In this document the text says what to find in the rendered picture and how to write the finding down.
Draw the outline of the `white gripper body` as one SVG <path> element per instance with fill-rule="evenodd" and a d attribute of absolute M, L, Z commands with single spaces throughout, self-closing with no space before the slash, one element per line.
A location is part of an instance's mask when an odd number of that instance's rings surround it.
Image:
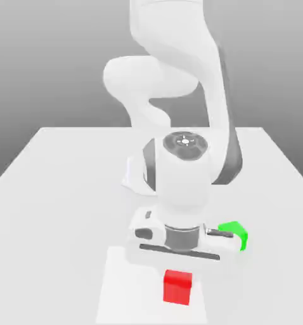
<path fill-rule="evenodd" d="M 172 270 L 229 270 L 233 268 L 233 257 L 224 253 L 189 251 L 178 253 L 164 246 L 140 242 L 127 242 L 125 256 L 136 265 Z"/>

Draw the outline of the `small red cube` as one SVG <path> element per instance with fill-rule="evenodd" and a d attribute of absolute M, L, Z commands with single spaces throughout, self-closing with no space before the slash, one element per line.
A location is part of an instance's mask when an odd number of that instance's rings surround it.
<path fill-rule="evenodd" d="M 166 270 L 164 274 L 163 301 L 189 305 L 192 287 L 192 273 Z"/>

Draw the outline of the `small green cube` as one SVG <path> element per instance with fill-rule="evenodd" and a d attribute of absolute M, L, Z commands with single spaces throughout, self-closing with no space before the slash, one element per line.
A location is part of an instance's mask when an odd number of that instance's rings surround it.
<path fill-rule="evenodd" d="M 232 221 L 227 223 L 222 223 L 218 225 L 218 230 L 223 232 L 231 232 L 237 235 L 241 240 L 240 251 L 245 251 L 248 241 L 248 232 L 243 228 L 243 226 L 238 221 Z"/>

